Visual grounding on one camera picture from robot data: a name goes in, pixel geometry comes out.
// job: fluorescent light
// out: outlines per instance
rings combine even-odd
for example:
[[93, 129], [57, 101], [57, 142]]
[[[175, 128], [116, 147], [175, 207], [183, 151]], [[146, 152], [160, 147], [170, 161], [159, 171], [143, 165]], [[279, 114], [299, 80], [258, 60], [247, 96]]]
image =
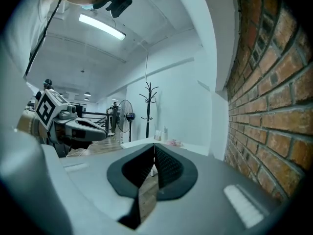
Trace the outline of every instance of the fluorescent light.
[[114, 29], [111, 26], [108, 26], [107, 24], [104, 24], [103, 22], [100, 22], [94, 18], [85, 16], [83, 14], [81, 14], [79, 16], [79, 21], [86, 23], [86, 24], [89, 24], [89, 25], [96, 27], [98, 29], [101, 29], [101, 30], [105, 31], [106, 33], [109, 33], [112, 36], [118, 38], [119, 40], [123, 40], [126, 37], [125, 33], [121, 32], [117, 29]]

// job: black railing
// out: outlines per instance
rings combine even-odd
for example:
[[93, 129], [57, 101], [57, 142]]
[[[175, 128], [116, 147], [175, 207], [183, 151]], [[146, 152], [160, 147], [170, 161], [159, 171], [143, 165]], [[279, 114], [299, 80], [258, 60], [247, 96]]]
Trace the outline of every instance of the black railing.
[[26, 110], [30, 111], [30, 112], [34, 112], [35, 111], [35, 104], [29, 102], [26, 106]]
[[[87, 118], [87, 119], [97, 119], [97, 122], [94, 122], [96, 124], [98, 124], [101, 127], [104, 127], [106, 129], [107, 132], [109, 132], [109, 121], [110, 121], [110, 117], [113, 116], [113, 114], [107, 114], [107, 113], [96, 113], [96, 112], [82, 112], [82, 118]], [[86, 117], [86, 115], [98, 115], [101, 117]]]

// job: electric fan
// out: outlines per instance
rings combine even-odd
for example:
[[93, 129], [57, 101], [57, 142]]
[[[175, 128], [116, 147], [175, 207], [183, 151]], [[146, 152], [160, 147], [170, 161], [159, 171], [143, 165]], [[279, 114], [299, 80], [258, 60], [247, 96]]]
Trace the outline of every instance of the electric fan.
[[132, 104], [128, 100], [123, 100], [118, 106], [118, 111], [119, 111], [118, 128], [123, 133], [127, 133], [129, 131], [129, 142], [130, 142], [132, 136], [132, 121], [136, 117], [135, 113], [133, 113]]

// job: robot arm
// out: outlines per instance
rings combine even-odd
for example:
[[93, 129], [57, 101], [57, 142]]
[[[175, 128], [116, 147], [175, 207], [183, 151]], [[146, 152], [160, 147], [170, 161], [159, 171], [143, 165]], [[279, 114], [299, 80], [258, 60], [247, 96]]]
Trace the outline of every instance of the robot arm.
[[99, 125], [77, 116], [76, 107], [56, 91], [45, 90], [38, 102], [36, 116], [47, 130], [52, 143], [65, 143], [72, 148], [87, 148], [92, 141], [107, 138]]

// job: coat rack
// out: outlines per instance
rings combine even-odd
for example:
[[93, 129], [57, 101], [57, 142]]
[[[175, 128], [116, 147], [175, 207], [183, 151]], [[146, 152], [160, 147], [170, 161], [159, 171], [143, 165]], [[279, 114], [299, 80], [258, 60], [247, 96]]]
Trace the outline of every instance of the coat rack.
[[147, 85], [148, 85], [148, 87], [146, 87], [146, 89], [149, 91], [149, 97], [146, 97], [146, 96], [144, 96], [144, 95], [142, 95], [142, 94], [139, 94], [139, 95], [143, 96], [144, 98], [146, 98], [145, 101], [146, 101], [146, 103], [148, 104], [148, 107], [147, 107], [147, 117], [146, 117], [146, 118], [141, 117], [142, 119], [146, 119], [146, 120], [147, 120], [146, 138], [149, 137], [149, 125], [150, 125], [150, 120], [153, 119], [153, 118], [150, 118], [150, 104], [157, 102], [156, 100], [155, 100], [154, 102], [151, 101], [151, 99], [154, 98], [155, 95], [157, 94], [157, 92], [156, 92], [156, 93], [154, 93], [154, 94], [152, 95], [152, 91], [153, 91], [154, 89], [158, 88], [158, 87], [154, 87], [153, 89], [151, 89], [151, 83], [150, 83], [150, 85], [147, 83]]

